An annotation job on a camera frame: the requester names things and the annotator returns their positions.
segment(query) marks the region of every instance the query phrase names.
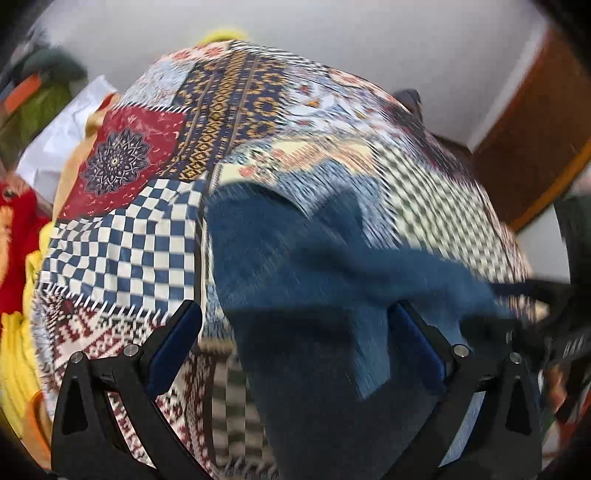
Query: blue denim cloth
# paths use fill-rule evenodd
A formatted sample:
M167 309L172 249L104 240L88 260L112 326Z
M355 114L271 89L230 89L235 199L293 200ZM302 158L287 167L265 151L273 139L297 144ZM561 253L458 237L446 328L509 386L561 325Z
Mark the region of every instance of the blue denim cloth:
M373 249L355 195L309 217L248 183L209 200L213 275L284 480L379 479L437 402L388 329L408 300L450 344L469 315L500 316L489 286L428 252ZM476 395L446 461L458 457Z

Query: wooden door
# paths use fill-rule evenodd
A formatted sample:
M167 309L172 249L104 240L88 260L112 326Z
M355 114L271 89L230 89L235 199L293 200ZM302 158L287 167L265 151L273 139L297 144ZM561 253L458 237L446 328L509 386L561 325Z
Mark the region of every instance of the wooden door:
M591 76L556 32L473 156L499 218L514 230L561 195L591 157Z

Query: yellow towel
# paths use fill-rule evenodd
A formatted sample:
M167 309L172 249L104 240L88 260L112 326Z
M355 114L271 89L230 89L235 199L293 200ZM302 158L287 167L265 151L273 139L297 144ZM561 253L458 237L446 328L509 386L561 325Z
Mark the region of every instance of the yellow towel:
M40 250L27 255L25 273L27 280L22 292L22 305L25 315L14 312L2 314L2 339L0 340L0 405L10 425L22 436L22 418L27 405L39 391L35 349L30 329L31 301L37 275L41 270L43 256L47 252L49 235L53 228L48 223L39 233Z

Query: yellow cloth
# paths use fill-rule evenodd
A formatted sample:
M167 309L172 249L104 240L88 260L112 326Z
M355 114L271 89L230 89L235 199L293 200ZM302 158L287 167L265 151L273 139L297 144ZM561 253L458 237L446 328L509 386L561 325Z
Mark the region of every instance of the yellow cloth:
M247 38L247 34L237 28L217 28L208 32L197 45L207 45L215 41L246 40Z
M39 233L40 250L25 259L26 283L22 292L25 315L14 312L2 314L2 339L0 340L0 405L15 433L22 436L22 418L27 405L41 388L37 377L35 349L30 329L31 301L43 256L47 252L53 223L48 223Z

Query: metal screw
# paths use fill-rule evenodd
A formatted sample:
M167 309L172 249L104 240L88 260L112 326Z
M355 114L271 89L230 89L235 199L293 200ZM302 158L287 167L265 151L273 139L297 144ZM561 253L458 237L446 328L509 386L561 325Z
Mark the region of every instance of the metal screw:
M74 352L70 357L70 362L72 362L73 364L79 364L80 362L82 362L83 358L84 354L82 352Z
M454 345L453 353L455 353L457 356L461 356L462 358L464 358L470 354L470 350L468 350L468 347L466 345L458 343L457 345Z
M516 365L519 365L523 359L521 358L521 355L518 354L517 352L511 352L509 354L509 359Z
M125 356L134 356L138 352L139 352L139 347L134 343L130 343L129 345L126 345L125 348L123 349L123 354Z

